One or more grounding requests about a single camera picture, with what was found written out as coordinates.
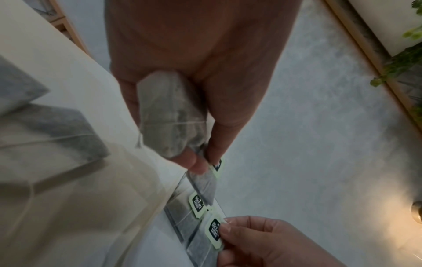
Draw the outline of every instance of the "black label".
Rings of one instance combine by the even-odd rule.
[[[202,199],[198,195],[193,197],[192,202],[197,212],[201,211],[202,208],[204,207],[204,203],[202,202]]]
[[[221,160],[220,160],[220,162],[218,163],[218,165],[217,166],[215,166],[215,165],[213,165],[213,167],[214,167],[214,169],[218,172],[218,170],[220,169],[220,167],[221,167]]]
[[[220,223],[217,221],[217,219],[214,219],[210,225],[210,229],[208,229],[211,233],[211,236],[218,241],[220,239],[220,234],[218,232],[218,229],[220,228]]]

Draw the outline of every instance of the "green plant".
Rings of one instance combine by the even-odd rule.
[[[416,9],[416,14],[422,16],[422,0],[413,1],[412,8]],[[419,27],[405,32],[403,37],[412,38],[414,40],[421,38],[422,24]],[[389,62],[384,65],[382,75],[374,78],[371,81],[371,85],[377,87],[387,81],[388,78],[395,78],[418,63],[422,63],[422,43],[408,47],[403,52],[393,56]]]

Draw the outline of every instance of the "gray floor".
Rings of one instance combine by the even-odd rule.
[[[60,2],[108,69],[102,0]],[[408,241],[422,235],[409,214],[422,142],[374,76],[322,2],[305,0],[267,96],[226,154],[225,213],[287,220],[351,267],[413,266],[404,250],[420,249]]]

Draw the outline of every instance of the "green tag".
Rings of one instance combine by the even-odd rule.
[[[205,235],[208,237],[208,239],[211,241],[212,245],[215,247],[215,249],[220,249],[223,242],[220,238],[219,228],[221,223],[225,223],[224,219],[221,218],[216,212],[211,212],[211,218],[205,225]]]
[[[212,170],[212,172],[214,173],[214,175],[217,179],[220,179],[220,177],[221,177],[221,172],[222,172],[223,166],[224,166],[224,160],[223,159],[220,160],[218,165],[210,165],[210,169]]]
[[[202,215],[208,210],[207,206],[204,205],[202,199],[196,192],[193,192],[189,196],[189,204],[195,214],[196,218],[200,219]]]

